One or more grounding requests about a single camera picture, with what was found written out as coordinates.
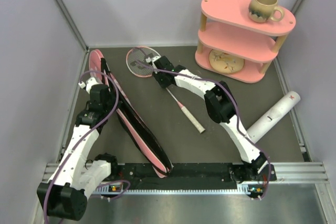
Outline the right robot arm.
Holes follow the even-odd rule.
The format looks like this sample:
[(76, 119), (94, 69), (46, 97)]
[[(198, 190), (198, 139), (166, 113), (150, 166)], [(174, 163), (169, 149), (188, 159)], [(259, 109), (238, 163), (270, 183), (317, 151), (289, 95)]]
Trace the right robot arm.
[(165, 56), (146, 61), (153, 67), (153, 76), (162, 88), (175, 85), (204, 100), (208, 116), (226, 130), (236, 145), (248, 178), (256, 180), (265, 168), (271, 169), (269, 158), (251, 141), (244, 128), (237, 102), (225, 82), (203, 79), (181, 65), (175, 67)]

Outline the pink badminton racket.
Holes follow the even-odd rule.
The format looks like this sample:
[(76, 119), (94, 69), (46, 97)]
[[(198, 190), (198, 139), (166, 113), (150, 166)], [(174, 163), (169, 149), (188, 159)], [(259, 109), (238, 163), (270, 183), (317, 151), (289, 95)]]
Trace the pink badminton racket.
[[(148, 78), (152, 76), (153, 71), (148, 68), (142, 66), (138, 62), (150, 66), (151, 60), (158, 59), (161, 55), (154, 50), (153, 48), (141, 46), (134, 47), (129, 50), (126, 55), (126, 65), (129, 71), (140, 78)], [(205, 132), (205, 128), (200, 124), (200, 122), (194, 117), (194, 115), (175, 97), (175, 95), (166, 88), (167, 92), (171, 95), (171, 97), (175, 100), (175, 102), (180, 107), (181, 111), (185, 114), (185, 116), (189, 119), (189, 121), (195, 126), (195, 128), (199, 131), (200, 134)]]

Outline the pink racket bag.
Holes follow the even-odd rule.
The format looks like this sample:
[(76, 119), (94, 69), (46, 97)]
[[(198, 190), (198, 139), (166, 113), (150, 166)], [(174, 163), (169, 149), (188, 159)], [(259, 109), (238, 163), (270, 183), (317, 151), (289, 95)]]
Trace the pink racket bag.
[(158, 177), (167, 177), (173, 168), (170, 159), (155, 135), (133, 108), (117, 79), (111, 73), (107, 61), (99, 49), (90, 52), (89, 69), (107, 74), (113, 80), (114, 84), (116, 84), (119, 91), (119, 107), (117, 109), (117, 115), (121, 125), (132, 138), (138, 150), (152, 164)]

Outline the white shuttlecock tube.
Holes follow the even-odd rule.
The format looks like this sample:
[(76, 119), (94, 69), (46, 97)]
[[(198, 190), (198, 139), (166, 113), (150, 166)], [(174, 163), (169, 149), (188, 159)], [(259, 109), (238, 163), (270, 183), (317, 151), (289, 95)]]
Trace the white shuttlecock tube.
[(295, 105), (301, 100), (297, 92), (289, 91), (267, 112), (265, 112), (248, 130), (253, 143), (265, 136)]

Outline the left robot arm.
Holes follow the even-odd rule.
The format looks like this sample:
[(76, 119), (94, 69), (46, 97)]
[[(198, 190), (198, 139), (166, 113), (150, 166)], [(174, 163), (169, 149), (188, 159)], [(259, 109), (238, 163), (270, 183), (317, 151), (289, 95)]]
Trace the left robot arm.
[(114, 180), (119, 174), (116, 164), (103, 159), (94, 161), (85, 173), (82, 172), (93, 144), (117, 107), (119, 97), (105, 84), (86, 86), (86, 89), (89, 93), (87, 108), (77, 116), (64, 156), (48, 182), (40, 183), (37, 188), (45, 223), (51, 216), (80, 220), (88, 199), (100, 183), (105, 178)]

